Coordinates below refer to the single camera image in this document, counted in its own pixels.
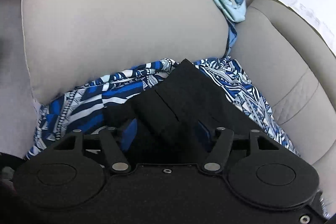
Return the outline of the black pants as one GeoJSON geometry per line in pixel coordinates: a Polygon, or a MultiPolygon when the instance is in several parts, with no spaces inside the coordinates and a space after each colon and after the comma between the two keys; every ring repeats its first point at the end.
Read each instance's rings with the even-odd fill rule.
{"type": "Polygon", "coordinates": [[[122,130],[138,123],[130,148],[122,151],[134,164],[182,164],[204,160],[219,138],[216,128],[248,135],[261,127],[228,101],[225,91],[189,61],[182,61],[161,83],[103,111],[106,125],[120,147],[122,130]],[[210,133],[210,145],[197,138],[201,121],[210,133]]]}

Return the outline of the blue white patterned sofa cover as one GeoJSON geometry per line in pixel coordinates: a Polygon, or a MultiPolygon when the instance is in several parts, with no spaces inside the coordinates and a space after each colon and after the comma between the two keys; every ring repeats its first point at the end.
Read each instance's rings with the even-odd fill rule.
{"type": "MultiPolygon", "coordinates": [[[[161,59],[104,75],[58,96],[47,105],[38,105],[33,146],[25,158],[39,154],[72,130],[81,130],[84,134],[97,133],[106,125],[104,108],[124,104],[129,98],[161,83],[178,64],[172,59],[161,59]]],[[[230,57],[209,58],[195,61],[194,65],[221,87],[228,101],[258,124],[269,137],[299,155],[288,135],[276,123],[271,106],[253,86],[237,60],[230,57]]]]}

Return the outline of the beige leather sofa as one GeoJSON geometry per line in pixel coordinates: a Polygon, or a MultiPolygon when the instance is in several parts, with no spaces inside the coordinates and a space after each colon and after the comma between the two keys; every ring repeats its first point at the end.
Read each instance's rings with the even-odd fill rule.
{"type": "MultiPolygon", "coordinates": [[[[1,151],[22,157],[33,144],[47,50],[63,55],[74,40],[87,53],[103,42],[112,55],[131,46],[191,38],[194,55],[215,55],[225,21],[212,0],[1,0],[1,151]]],[[[239,23],[231,56],[271,105],[277,123],[319,172],[335,213],[335,55],[305,20],[275,0],[254,0],[239,23]]]]}

